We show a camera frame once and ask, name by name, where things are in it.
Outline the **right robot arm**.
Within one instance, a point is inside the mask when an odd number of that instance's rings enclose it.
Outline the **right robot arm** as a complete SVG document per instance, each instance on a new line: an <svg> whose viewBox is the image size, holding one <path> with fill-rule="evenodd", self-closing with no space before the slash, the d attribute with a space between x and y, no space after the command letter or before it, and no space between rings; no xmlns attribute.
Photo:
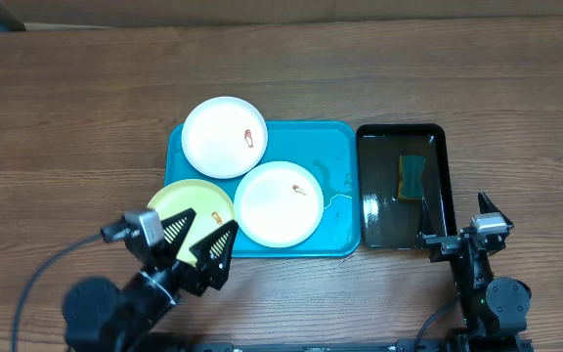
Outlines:
<svg viewBox="0 0 563 352"><path fill-rule="evenodd" d="M470 225L450 236L434 233L427 202L421 203L417 241L430 251L432 262L448 262L454 277L456 297L428 318L418 331L414 351L532 351L533 343L522 339L532 292L523 282L497 278L489 257L505 249L513 222L489 199L478 194L480 213ZM448 331L443 339L425 339L430 325L459 305L463 326Z"/></svg>

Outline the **white plate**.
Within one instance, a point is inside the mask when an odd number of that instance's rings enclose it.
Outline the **white plate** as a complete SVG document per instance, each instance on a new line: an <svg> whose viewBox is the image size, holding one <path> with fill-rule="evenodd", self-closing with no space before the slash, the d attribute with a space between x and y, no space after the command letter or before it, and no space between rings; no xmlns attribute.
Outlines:
<svg viewBox="0 0 563 352"><path fill-rule="evenodd" d="M249 171L238 184L234 206L240 229L251 240L272 248L307 240L325 211L316 178L289 161L270 161Z"/></svg>

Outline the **green yellow sponge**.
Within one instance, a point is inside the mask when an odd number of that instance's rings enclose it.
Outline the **green yellow sponge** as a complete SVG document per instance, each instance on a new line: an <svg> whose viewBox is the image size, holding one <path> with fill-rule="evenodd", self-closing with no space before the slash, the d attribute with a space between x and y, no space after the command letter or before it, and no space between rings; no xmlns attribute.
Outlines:
<svg viewBox="0 0 563 352"><path fill-rule="evenodd" d="M424 197L422 175L425 157L416 154L399 156L398 189L399 201L420 201Z"/></svg>

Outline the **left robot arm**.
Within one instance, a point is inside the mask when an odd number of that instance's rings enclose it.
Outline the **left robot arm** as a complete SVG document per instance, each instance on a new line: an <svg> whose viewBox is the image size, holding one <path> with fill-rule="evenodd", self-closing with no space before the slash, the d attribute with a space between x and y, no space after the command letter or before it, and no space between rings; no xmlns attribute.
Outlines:
<svg viewBox="0 0 563 352"><path fill-rule="evenodd" d="M187 244L200 227L188 208L165 220L152 210L128 211L101 229L105 242L123 241L143 267L123 288L103 277L78 282L63 302L65 343L73 351L190 351L154 326L175 306L180 292L201 296L229 277L238 232L235 220L212 222L203 238Z"/></svg>

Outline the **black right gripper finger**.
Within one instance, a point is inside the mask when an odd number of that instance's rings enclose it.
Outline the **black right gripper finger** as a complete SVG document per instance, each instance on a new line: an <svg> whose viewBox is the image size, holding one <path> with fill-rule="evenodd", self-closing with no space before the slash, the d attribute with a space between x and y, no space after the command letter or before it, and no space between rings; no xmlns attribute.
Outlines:
<svg viewBox="0 0 563 352"><path fill-rule="evenodd" d="M426 198L421 201L419 225L416 234L415 244L417 247L425 247L426 242L436 237L436 232L430 218L429 208Z"/></svg>
<svg viewBox="0 0 563 352"><path fill-rule="evenodd" d="M512 227L512 221L492 203L492 201L484 191L480 191L478 193L478 204L481 214L498 213L502 217L507 227Z"/></svg>

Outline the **pink plate with ketchup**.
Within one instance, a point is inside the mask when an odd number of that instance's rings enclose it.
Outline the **pink plate with ketchup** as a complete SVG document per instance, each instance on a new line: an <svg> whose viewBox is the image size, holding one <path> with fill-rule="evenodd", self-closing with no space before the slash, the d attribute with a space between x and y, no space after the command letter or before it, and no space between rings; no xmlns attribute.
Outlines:
<svg viewBox="0 0 563 352"><path fill-rule="evenodd" d="M261 160L268 144L268 128L261 112L231 96L208 99L186 118L182 149L201 174L231 179L247 173Z"/></svg>

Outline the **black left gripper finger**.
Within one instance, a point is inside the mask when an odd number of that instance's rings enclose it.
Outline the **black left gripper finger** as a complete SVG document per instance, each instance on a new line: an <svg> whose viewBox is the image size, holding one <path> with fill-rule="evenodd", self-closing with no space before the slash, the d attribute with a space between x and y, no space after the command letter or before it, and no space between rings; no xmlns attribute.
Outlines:
<svg viewBox="0 0 563 352"><path fill-rule="evenodd" d="M190 247L202 289L221 289L226 283L237 233L238 222L230 220Z"/></svg>
<svg viewBox="0 0 563 352"><path fill-rule="evenodd" d="M196 217L196 212L188 208L161 221L163 241L159 245L159 261L184 261L188 248L188 234Z"/></svg>

